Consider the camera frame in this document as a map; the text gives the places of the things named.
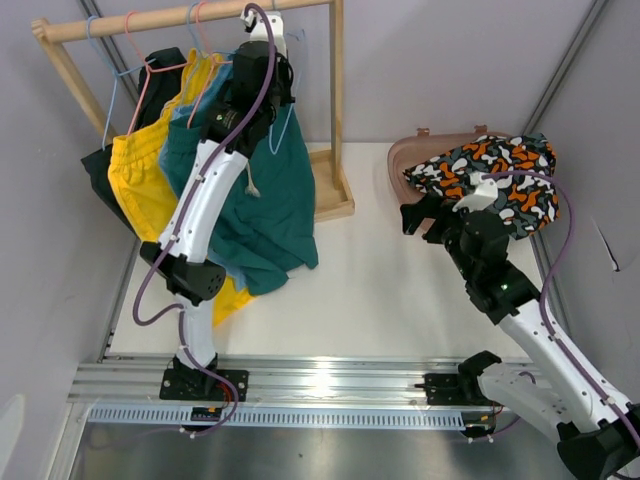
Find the camouflage patterned shorts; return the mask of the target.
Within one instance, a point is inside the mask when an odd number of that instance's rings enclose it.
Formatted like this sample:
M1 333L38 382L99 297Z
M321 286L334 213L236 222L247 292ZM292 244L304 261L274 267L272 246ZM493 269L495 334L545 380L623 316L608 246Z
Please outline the camouflage patterned shorts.
M408 185L422 194L459 201L490 180L497 199L487 210L499 216L515 240L527 238L559 218L559 197L549 181L557 156L542 133L521 136L484 134L404 170Z

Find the dark green shorts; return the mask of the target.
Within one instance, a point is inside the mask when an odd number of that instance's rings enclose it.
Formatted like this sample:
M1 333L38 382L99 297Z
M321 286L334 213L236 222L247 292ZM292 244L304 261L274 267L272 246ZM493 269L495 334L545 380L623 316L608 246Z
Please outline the dark green shorts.
M287 107L275 119L275 138ZM282 287L290 271L319 263L315 179L295 109L276 155L269 151L268 135L256 146L250 169L231 188L208 248L213 262L244 275L244 287L253 296Z

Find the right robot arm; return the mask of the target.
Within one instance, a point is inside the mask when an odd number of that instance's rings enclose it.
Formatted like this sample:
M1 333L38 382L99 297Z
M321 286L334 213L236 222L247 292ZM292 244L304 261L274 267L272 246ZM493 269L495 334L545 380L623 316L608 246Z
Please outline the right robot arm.
M615 476L639 457L639 407L586 359L546 312L540 291L508 259L509 234L486 210L455 210L450 200L425 196L400 207L402 230L447 251L471 303L529 356L542 387L495 354L483 351L460 364L458 395L502 405L545 435L577 479Z

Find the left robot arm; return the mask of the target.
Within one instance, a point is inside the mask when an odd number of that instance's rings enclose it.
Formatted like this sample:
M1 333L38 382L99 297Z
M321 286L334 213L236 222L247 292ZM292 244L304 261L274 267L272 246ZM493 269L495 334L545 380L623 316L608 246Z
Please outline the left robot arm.
M206 112L178 205L159 239L140 249L149 265L143 282L160 276L173 295L164 310L178 314L175 358L187 369L181 385L197 400L209 398L217 387L211 316L226 276L209 259L209 242L234 183L291 97L286 76L278 73L279 59L268 41L248 41L236 50L231 77Z

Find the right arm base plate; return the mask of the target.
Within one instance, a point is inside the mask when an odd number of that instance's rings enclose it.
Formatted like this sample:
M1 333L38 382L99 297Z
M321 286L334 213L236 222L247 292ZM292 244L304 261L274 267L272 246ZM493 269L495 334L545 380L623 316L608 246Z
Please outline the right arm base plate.
M484 405L484 397L477 392L475 384L461 374L426 373L413 385L421 390L431 406Z

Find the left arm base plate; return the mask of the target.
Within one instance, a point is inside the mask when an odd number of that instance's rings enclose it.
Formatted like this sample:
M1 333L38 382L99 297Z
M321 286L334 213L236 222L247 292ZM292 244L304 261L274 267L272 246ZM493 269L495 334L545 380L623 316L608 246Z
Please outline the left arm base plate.
M217 374L231 383L237 390L238 401L246 400L249 386L247 370L221 369ZM234 400L230 387L219 380L189 368L166 369L160 386L159 398L176 401L213 401Z

